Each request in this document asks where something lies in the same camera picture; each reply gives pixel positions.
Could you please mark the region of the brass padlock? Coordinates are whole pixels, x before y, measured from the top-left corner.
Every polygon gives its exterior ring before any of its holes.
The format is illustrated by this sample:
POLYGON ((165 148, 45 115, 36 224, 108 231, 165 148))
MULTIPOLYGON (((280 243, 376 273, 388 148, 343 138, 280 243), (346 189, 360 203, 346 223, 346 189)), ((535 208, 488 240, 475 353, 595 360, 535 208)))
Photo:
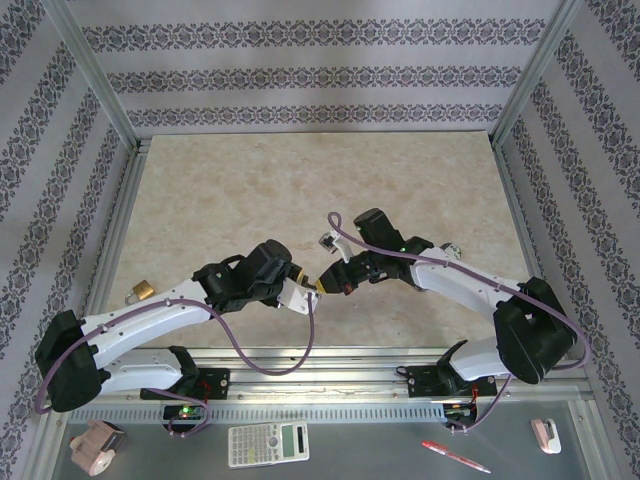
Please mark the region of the brass padlock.
POLYGON ((131 290, 125 295, 125 304, 127 306, 133 305, 140 301, 146 300, 155 295, 155 289, 149 284, 147 280, 134 285, 131 290))

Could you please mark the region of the circuit board with green light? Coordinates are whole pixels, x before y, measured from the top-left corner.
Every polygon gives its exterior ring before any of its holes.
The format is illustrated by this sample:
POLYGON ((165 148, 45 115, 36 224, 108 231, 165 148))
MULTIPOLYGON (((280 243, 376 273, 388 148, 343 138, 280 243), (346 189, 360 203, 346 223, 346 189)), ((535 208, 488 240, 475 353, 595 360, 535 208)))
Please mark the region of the circuit board with green light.
POLYGON ((170 420, 195 422, 203 420, 205 416, 206 410, 201 406, 166 405, 163 410, 163 420, 166 422, 170 420))

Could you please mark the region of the white scientific calculator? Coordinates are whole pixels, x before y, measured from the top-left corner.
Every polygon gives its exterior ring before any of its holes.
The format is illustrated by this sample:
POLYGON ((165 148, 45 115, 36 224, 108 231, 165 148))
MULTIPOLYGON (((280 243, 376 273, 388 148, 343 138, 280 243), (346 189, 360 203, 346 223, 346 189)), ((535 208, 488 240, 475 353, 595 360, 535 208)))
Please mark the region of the white scientific calculator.
POLYGON ((228 466, 231 469, 273 466, 310 458, 304 420, 231 427, 228 466))

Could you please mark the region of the grey metal sheet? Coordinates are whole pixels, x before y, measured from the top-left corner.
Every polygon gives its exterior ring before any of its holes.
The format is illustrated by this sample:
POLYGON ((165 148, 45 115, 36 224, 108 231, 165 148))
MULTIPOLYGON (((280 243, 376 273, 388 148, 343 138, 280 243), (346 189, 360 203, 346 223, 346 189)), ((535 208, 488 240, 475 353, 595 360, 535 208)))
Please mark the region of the grey metal sheet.
POLYGON ((175 439, 158 423, 122 425, 123 446, 107 470, 91 477, 71 460, 70 440, 85 424, 66 428, 52 480, 590 480, 568 407, 563 402, 500 401, 469 434, 437 423, 312 424, 307 461, 231 469, 228 428, 212 425, 175 439), (541 451, 534 419, 556 422, 562 451, 541 451), (482 473, 434 453, 437 442, 480 463, 482 473))

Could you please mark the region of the red pen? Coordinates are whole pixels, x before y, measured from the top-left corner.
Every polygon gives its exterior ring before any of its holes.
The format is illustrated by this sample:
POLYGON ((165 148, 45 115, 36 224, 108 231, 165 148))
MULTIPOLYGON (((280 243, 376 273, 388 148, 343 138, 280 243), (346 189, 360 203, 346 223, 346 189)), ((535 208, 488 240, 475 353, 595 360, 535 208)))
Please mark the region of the red pen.
POLYGON ((437 453, 439 455, 442 455, 450 460, 453 460, 457 463, 460 463, 462 465, 465 465, 469 468, 472 468, 476 471, 480 471, 482 473, 486 473, 486 474, 491 474, 491 471, 486 468, 485 466, 481 465, 478 462, 475 462, 471 459, 468 459, 466 457, 463 457, 461 455, 458 455, 454 452, 451 452, 448 448, 446 448, 445 446, 437 443, 437 442, 432 442, 432 441, 422 441, 421 442, 422 446, 434 453, 437 453))

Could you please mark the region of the pink tape dispenser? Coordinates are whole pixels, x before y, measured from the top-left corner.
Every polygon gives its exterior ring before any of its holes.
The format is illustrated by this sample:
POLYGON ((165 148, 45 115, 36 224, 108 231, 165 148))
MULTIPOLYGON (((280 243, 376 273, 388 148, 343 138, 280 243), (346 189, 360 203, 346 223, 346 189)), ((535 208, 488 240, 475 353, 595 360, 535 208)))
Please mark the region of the pink tape dispenser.
POLYGON ((71 460, 89 476, 97 476, 110 466, 124 439, 124 431, 116 425, 89 420, 87 430, 70 441, 71 460))

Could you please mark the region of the small pink stapler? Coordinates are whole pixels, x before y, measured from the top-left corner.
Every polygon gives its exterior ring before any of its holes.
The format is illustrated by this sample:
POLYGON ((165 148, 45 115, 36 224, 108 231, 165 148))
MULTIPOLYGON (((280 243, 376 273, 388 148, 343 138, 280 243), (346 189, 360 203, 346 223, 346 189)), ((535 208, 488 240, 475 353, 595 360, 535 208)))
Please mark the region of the small pink stapler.
POLYGON ((553 419, 534 419, 531 428, 541 451, 548 455, 556 455, 562 451, 556 422, 553 419))

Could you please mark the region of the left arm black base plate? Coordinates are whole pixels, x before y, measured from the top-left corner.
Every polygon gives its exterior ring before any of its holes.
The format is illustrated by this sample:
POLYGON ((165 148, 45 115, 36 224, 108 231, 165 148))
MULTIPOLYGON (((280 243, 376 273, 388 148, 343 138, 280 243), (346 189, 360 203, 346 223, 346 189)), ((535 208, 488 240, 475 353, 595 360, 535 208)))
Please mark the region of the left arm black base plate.
POLYGON ((172 380, 167 391, 201 401, 226 400, 230 384, 230 370, 201 368, 196 377, 180 375, 172 380))

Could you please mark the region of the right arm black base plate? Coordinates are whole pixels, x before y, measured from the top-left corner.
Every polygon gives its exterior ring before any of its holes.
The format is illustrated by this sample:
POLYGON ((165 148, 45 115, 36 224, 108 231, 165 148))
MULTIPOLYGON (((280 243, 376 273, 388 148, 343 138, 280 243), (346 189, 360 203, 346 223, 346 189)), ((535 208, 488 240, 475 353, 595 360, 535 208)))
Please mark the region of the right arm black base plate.
POLYGON ((459 375, 436 365, 407 366, 404 376, 411 398, 458 398, 495 396, 498 392, 496 382, 489 377, 476 380, 463 380, 459 375))

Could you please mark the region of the aluminium side rail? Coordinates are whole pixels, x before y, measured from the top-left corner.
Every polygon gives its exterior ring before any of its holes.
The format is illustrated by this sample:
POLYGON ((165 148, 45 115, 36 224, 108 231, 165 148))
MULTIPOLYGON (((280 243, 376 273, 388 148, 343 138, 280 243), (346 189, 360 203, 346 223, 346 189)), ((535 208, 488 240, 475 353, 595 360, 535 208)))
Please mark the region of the aluminium side rail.
POLYGON ((80 306, 81 318, 100 313, 107 306, 150 146, 151 140, 143 139, 126 162, 109 210, 88 291, 80 306))
MULTIPOLYGON (((522 208, 522 202, 514 184, 509 166, 507 165, 499 146, 496 146, 495 143, 492 142, 491 149, 495 157, 500 179, 509 204, 527 270, 532 276, 544 278, 544 270, 540 267, 540 260, 537 256, 537 247, 535 242, 531 239, 531 231, 529 229, 526 212, 522 208)), ((567 326, 576 332, 577 343, 569 350, 568 359, 572 360, 572 363, 557 366, 556 370, 583 370, 591 356, 589 340, 585 338, 584 332, 579 326, 576 326, 574 322, 569 321, 567 326)))

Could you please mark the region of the aluminium frame post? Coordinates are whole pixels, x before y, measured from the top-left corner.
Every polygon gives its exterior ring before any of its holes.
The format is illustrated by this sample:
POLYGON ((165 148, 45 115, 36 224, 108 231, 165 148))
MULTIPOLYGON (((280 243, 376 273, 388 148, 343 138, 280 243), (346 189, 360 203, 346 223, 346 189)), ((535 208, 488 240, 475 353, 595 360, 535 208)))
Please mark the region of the aluminium frame post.
POLYGON ((491 132, 493 147, 501 145, 509 134, 582 3, 583 0, 560 1, 491 132))
POLYGON ((127 149, 137 150, 140 139, 67 0, 40 1, 127 149))

